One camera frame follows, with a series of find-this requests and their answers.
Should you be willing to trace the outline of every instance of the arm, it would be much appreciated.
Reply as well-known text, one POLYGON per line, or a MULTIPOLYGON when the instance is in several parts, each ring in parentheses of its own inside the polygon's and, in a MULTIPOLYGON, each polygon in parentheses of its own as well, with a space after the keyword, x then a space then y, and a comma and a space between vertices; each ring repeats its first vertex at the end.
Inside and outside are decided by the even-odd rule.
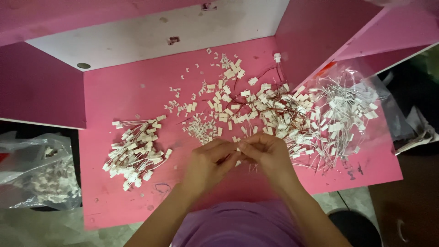
POLYGON ((237 143, 216 139, 194 149, 183 182, 133 234, 125 247, 168 247, 192 205, 218 184, 240 158, 237 143))
POLYGON ((298 224, 306 246, 351 247, 319 204, 303 188, 282 139, 257 133, 241 141, 239 149, 262 166, 270 184, 298 224))

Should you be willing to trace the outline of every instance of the person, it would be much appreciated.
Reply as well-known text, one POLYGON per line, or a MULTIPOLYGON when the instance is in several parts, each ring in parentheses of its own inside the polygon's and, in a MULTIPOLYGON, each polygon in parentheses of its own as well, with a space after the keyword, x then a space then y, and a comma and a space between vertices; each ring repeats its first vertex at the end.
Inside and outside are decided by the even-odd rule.
POLYGON ((215 139, 194 149, 183 181, 175 185, 125 247, 170 244, 173 247, 351 246, 300 184, 285 142, 264 133, 238 143, 215 139), (283 205, 280 201, 225 202, 189 213, 191 206, 243 159, 257 162, 283 205))

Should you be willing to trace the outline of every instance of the person's right hand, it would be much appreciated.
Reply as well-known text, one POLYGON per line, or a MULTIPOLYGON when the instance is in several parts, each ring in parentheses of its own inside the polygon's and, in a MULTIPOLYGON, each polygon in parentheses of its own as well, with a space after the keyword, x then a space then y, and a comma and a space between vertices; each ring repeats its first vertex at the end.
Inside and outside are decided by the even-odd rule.
POLYGON ((291 164, 284 140, 258 132, 240 141, 238 146, 243 154, 262 166, 262 170, 278 193, 288 187, 303 188, 291 164))

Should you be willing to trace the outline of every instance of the round hole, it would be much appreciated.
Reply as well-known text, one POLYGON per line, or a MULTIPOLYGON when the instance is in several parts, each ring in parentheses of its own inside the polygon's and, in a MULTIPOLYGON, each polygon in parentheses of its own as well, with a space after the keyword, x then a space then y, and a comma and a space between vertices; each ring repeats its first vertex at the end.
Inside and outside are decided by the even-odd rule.
POLYGON ((83 62, 80 62, 80 63, 77 64, 76 66, 78 66, 78 68, 81 68, 81 69, 89 69, 89 68, 91 68, 90 64, 88 64, 88 63, 83 63, 83 62))

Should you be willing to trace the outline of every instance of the purple shirt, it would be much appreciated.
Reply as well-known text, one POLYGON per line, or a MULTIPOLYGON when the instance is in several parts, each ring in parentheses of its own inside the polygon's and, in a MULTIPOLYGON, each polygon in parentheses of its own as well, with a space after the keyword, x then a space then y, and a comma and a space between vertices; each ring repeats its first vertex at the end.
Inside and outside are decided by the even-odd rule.
POLYGON ((281 201, 226 202, 186 216, 172 247, 302 247, 281 201))

